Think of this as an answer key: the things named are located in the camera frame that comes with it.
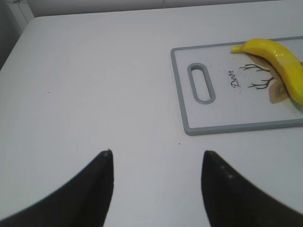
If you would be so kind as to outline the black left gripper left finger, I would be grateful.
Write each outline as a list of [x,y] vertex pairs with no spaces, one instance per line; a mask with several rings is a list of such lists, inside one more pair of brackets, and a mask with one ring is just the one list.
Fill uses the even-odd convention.
[[100,152],[58,190],[1,220],[2,227],[101,227],[114,190],[111,150]]

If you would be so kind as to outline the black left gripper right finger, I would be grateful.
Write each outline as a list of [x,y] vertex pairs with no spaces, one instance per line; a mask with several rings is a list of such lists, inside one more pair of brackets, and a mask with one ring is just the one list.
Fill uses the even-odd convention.
[[214,151],[205,151],[201,191],[213,227],[301,227],[303,215],[260,190]]

